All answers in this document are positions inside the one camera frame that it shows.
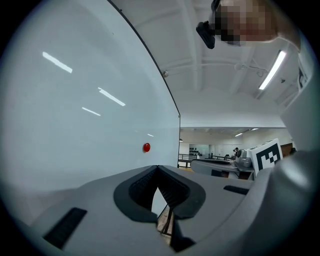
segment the black slot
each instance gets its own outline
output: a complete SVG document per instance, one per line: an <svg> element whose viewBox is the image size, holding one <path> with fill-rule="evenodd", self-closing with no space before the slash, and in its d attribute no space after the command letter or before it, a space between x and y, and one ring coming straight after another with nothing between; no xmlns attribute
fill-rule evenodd
<svg viewBox="0 0 320 256"><path fill-rule="evenodd" d="M211 176L215 176L215 177L222 177L222 175L221 175L221 171L218 171L218 170L211 170Z"/></svg>
<svg viewBox="0 0 320 256"><path fill-rule="evenodd" d="M206 192L199 184L154 165L120 183L113 193L114 203L133 221L157 223L157 215L151 212L157 188L180 220L195 216L206 200Z"/></svg>
<svg viewBox="0 0 320 256"><path fill-rule="evenodd" d="M242 187L230 186L230 185L225 186L223 189L230 192L237 193L237 194L241 194L241 195L246 195L249 192L248 188L242 188Z"/></svg>
<svg viewBox="0 0 320 256"><path fill-rule="evenodd" d="M182 250L189 248L190 246L193 246L194 244L196 243L192 239L190 239L189 237L183 236L181 229L179 227L179 224L175 219L175 216L173 216L173 227L172 227L170 246L176 252L180 252Z"/></svg>
<svg viewBox="0 0 320 256"><path fill-rule="evenodd" d="M223 166L230 166L231 163L225 160L215 160L215 159L208 159L208 160L203 160L203 159L194 159L192 161L198 161L198 162L205 162L209 164L215 164L215 165L223 165Z"/></svg>
<svg viewBox="0 0 320 256"><path fill-rule="evenodd" d="M72 208L43 238L62 249L86 213L86 210Z"/></svg>

